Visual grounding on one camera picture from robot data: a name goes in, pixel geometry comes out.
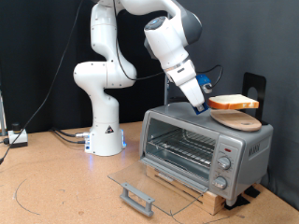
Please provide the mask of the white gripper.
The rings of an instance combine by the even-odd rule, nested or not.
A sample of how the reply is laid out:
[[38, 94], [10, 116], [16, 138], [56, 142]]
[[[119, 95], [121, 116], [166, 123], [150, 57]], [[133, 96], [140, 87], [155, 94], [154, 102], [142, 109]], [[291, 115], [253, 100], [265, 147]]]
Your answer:
[[200, 89], [197, 79], [193, 79], [181, 84], [179, 88], [182, 90], [186, 98], [197, 110], [203, 110], [204, 95]]

